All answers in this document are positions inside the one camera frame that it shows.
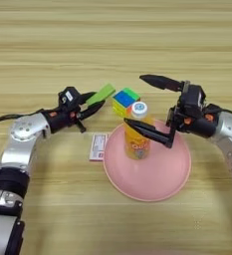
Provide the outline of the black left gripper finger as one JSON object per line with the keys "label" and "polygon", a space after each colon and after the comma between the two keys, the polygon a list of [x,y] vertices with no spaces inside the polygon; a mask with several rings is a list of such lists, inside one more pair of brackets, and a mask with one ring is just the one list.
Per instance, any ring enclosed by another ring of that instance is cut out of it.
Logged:
{"label": "black left gripper finger", "polygon": [[104,103],[104,101],[100,101],[88,106],[86,110],[77,114],[77,119],[82,121],[89,118],[94,115],[104,105]]}
{"label": "black left gripper finger", "polygon": [[80,95],[79,103],[84,104],[89,98],[91,98],[95,92],[84,93]]}

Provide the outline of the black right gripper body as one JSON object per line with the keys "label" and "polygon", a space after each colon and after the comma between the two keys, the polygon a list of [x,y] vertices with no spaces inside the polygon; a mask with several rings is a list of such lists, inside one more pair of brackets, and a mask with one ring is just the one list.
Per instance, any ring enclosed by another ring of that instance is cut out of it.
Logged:
{"label": "black right gripper body", "polygon": [[220,113],[220,108],[212,104],[207,107],[174,106],[169,109],[166,125],[180,132],[210,138],[216,132]]}

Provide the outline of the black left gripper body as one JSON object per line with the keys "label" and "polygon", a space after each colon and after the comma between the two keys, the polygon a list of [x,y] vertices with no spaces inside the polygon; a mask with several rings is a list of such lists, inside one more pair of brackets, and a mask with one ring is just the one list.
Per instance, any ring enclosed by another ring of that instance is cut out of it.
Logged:
{"label": "black left gripper body", "polygon": [[80,132],[85,132],[87,129],[78,119],[78,113],[80,110],[80,108],[76,108],[67,111],[60,108],[55,108],[52,110],[41,110],[41,114],[48,122],[51,133],[56,133],[63,128],[70,128],[71,126],[77,126]]}

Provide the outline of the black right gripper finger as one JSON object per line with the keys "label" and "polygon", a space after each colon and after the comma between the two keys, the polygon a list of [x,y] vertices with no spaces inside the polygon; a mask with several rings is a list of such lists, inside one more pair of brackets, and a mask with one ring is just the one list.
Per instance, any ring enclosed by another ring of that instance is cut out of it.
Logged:
{"label": "black right gripper finger", "polygon": [[124,122],[142,136],[159,142],[168,148],[172,148],[175,137],[175,127],[172,127],[169,133],[165,133],[157,130],[155,126],[141,121],[124,119]]}
{"label": "black right gripper finger", "polygon": [[184,86],[183,82],[178,82],[178,81],[169,79],[165,76],[141,75],[139,78],[145,81],[146,83],[148,83],[149,85],[162,90],[181,92]]}

